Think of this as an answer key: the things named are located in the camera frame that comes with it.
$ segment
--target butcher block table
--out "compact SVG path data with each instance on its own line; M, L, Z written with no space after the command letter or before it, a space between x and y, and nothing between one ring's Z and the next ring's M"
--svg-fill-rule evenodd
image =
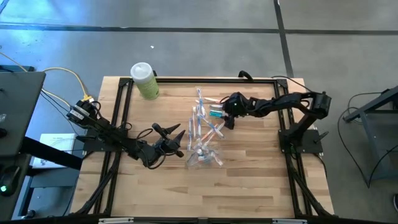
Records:
M114 102L120 77L104 77L98 101L101 114L108 120L113 115ZM302 78L295 81L303 84ZM289 92L305 89L288 80ZM237 83L159 83L159 97L144 100L136 86L133 87L127 121L132 124L130 138L152 123L166 128L180 123L171 138L188 129L192 106L197 99L196 87L203 97L221 99L240 91L250 96L271 99L274 87L267 84ZM293 109L295 120L303 116ZM119 112L120 125L122 112ZM235 120L235 129L223 128L225 139L214 138L211 145L222 152L224 166L204 169L187 169L185 160L169 156L158 169L149 170L142 161L122 154L114 193L112 217L211 217L211 218L293 218L289 180L284 155L280 152L277 112L263 118L244 117ZM221 119L211 118L213 124ZM202 133L209 127L202 122ZM153 143L159 138L156 132L144 139ZM188 130L181 142L186 153ZM77 211L89 199L98 185L104 153L94 152L83 161L78 178L71 212ZM325 170L314 155L303 154L307 185L324 208L333 213ZM303 198L298 188L300 208ZM106 206L109 184L104 191L101 211Z

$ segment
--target gray floor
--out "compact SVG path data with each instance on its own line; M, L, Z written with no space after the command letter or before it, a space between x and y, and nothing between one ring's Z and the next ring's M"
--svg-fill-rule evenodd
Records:
M286 29L398 30L394 0L280 0ZM5 24L50 24L116 27L229 27L276 29L271 0L10 0L0 14ZM398 222L392 195L397 180L377 180L370 189L337 136L336 122L348 99L357 93L383 91L398 84L398 36L288 35L294 76L332 98L330 114L317 122L330 134L323 140L331 199L345 218ZM285 75L279 34L211 34L145 32L65 32L0 30L0 50L24 65L42 70L67 67L80 74L90 94L98 96L102 77L129 75L136 62L149 62L158 75L254 77ZM10 64L0 58L0 64ZM70 103L81 98L73 76L49 72L48 90ZM355 99L359 106L371 99ZM341 124L342 135L365 172L373 164L360 126ZM70 133L70 125L46 101L39 100L27 135ZM30 207L40 217L59 215L70 192L38 189ZM52 204L49 194L59 195Z

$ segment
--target wooden table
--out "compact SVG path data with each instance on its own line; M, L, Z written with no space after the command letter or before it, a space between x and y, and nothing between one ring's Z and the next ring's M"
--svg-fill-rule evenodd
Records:
M104 77L99 101L101 113L111 119L120 77ZM303 84L303 79L296 78ZM288 80L289 91L305 91ZM221 99L240 91L246 97L269 99L274 87L266 84L186 84L160 83L160 95L155 100L144 100L133 88L127 121L132 124L129 137L135 138L152 123L169 127L181 126L175 136L188 127L192 106L200 86L204 97ZM119 112L118 124L122 112ZM294 110L295 120L302 117ZM221 123L212 119L212 123ZM202 123L203 133L209 129ZM294 217L292 199L284 155L280 152L277 132L278 115L270 113L264 118L236 119L235 129L222 129L224 140L215 140L212 146L224 155L222 168L185 168L187 157L170 156L156 170L146 169L141 161L122 155L114 195L112 216L129 217L228 217L228 218L290 218ZM153 143L159 136L153 132L145 138ZM183 152L187 148L187 135L182 140ZM81 167L72 212L78 210L98 185L104 153L95 152ZM303 154L303 164L309 189L326 210L333 207L321 162L314 155ZM299 192L300 207L303 209ZM106 205L108 188L104 191L102 207Z

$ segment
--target white lid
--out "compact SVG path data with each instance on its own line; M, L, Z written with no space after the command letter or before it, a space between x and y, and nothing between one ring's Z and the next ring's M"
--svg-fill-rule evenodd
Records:
M136 63L131 67L130 74L135 82L148 82L153 76L152 67L145 62Z

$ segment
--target concrete floor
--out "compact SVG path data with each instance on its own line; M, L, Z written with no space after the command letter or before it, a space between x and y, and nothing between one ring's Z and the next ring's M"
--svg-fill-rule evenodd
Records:
M286 29L398 30L395 0L280 0ZM116 27L215 27L277 29L272 0L10 0L2 24L50 24ZM397 180L377 180L367 189L338 139L336 122L348 99L357 93L397 85L398 39L395 35L287 35L294 77L332 98L330 114L317 126L330 134L323 140L324 160L335 213L345 218L398 222L392 195ZM136 62L149 62L160 76L232 76L246 70L254 77L286 75L279 34L212 34L181 32L67 32L0 30L0 51L37 70L67 67L80 74L97 97L103 76L129 75ZM0 64L10 64L0 58ZM81 97L75 77L49 72L46 89L70 103ZM371 96L360 97L360 106ZM342 135L365 172L373 165L362 128L341 125ZM27 136L70 133L70 125L39 99ZM40 217L60 215L68 192L38 189L30 205ZM49 202L48 195L59 195Z

